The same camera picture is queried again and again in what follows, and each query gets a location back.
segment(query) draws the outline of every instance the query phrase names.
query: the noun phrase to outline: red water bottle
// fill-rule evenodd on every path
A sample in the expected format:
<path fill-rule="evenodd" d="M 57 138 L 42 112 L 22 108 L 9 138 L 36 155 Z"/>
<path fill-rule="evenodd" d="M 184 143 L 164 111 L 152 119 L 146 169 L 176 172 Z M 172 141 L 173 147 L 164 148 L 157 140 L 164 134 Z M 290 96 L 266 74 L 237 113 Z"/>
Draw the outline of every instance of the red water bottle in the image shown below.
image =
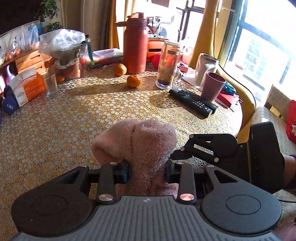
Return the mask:
<path fill-rule="evenodd" d="M 137 12 L 128 16 L 126 22 L 117 22 L 117 27 L 126 26 L 123 37 L 123 64 L 129 74 L 145 71 L 148 46 L 148 20 L 144 13 Z"/>

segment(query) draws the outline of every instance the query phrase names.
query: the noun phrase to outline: pink cup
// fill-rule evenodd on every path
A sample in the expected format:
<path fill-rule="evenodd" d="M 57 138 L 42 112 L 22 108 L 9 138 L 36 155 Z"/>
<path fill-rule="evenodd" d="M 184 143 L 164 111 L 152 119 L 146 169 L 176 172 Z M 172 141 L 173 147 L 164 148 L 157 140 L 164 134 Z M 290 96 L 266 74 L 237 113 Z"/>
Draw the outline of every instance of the pink cup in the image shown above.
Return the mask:
<path fill-rule="evenodd" d="M 221 92 L 226 80 L 216 73 L 208 71 L 202 89 L 201 97 L 207 101 L 213 102 Z"/>

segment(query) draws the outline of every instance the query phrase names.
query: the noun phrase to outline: cable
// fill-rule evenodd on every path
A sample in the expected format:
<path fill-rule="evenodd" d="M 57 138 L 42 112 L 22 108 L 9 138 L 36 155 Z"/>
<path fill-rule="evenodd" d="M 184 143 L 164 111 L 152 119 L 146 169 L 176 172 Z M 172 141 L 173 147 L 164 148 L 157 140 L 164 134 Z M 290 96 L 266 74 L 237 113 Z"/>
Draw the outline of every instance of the cable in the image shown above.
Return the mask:
<path fill-rule="evenodd" d="M 281 200 L 281 199 L 278 199 L 280 202 L 289 202 L 289 203 L 296 203 L 296 201 L 287 201 L 287 200 Z"/>
<path fill-rule="evenodd" d="M 217 18 L 215 18 L 215 27 L 214 27 L 214 41 L 213 41 L 213 52 L 214 52 L 214 58 L 215 58 L 215 35 L 216 35 L 216 24 L 217 24 Z M 257 107 L 257 103 L 256 103 L 256 98 L 255 96 L 253 95 L 253 93 L 246 87 L 244 86 L 241 82 L 237 81 L 235 78 L 233 78 L 230 74 L 228 74 L 224 68 L 222 68 L 222 66 L 220 65 L 220 63 L 218 63 L 218 65 L 221 67 L 221 69 L 227 74 L 230 76 L 230 78 L 234 79 L 236 82 L 238 82 L 240 85 L 242 85 L 243 87 L 245 87 L 250 93 L 251 95 L 253 96 L 254 98 L 254 101 L 255 101 L 255 109 Z"/>

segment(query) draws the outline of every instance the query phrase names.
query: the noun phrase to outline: window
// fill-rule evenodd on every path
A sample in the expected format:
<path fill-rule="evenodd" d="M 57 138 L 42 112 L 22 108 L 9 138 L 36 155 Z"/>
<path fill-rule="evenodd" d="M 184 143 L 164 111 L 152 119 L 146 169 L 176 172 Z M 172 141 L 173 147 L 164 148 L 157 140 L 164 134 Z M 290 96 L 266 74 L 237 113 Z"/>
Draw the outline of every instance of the window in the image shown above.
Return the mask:
<path fill-rule="evenodd" d="M 144 12 L 147 17 L 159 16 L 157 34 L 172 41 L 186 39 L 186 43 L 193 48 L 202 22 L 205 0 L 177 0 L 174 3 L 176 8 L 167 8 L 153 4 L 151 0 L 136 0 L 135 12 Z M 221 6 L 222 0 L 219 2 L 216 23 Z"/>
<path fill-rule="evenodd" d="M 248 51 L 250 51 L 251 53 L 253 53 L 253 54 L 257 55 L 257 56 L 260 56 L 259 55 L 259 50 L 256 49 L 256 48 L 254 48 L 254 47 L 252 47 L 251 45 L 249 45 Z"/>
<path fill-rule="evenodd" d="M 240 14 L 225 70 L 250 89 L 257 105 L 265 104 L 273 84 L 295 98 L 296 8 L 288 0 L 244 0 Z"/>
<path fill-rule="evenodd" d="M 252 62 L 252 63 L 254 63 L 254 64 L 257 64 L 257 59 L 254 57 L 254 56 L 252 56 L 252 55 L 250 55 L 250 54 L 246 54 L 246 57 L 245 57 L 245 59 L 246 60 L 249 60 L 250 62 Z"/>
<path fill-rule="evenodd" d="M 254 65 L 249 65 L 249 66 L 248 66 L 248 70 L 254 72 L 254 70 L 255 70 L 255 66 L 254 66 Z"/>

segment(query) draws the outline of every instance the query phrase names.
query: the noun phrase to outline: person's leg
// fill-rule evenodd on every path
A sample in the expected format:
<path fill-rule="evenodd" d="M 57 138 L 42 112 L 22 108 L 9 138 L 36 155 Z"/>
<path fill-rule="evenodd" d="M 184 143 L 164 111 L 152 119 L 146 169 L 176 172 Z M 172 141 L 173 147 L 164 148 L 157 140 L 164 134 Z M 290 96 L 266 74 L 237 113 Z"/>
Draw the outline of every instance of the person's leg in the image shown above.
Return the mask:
<path fill-rule="evenodd" d="M 296 159 L 293 156 L 283 155 L 285 159 L 284 182 L 286 189 L 296 188 Z"/>

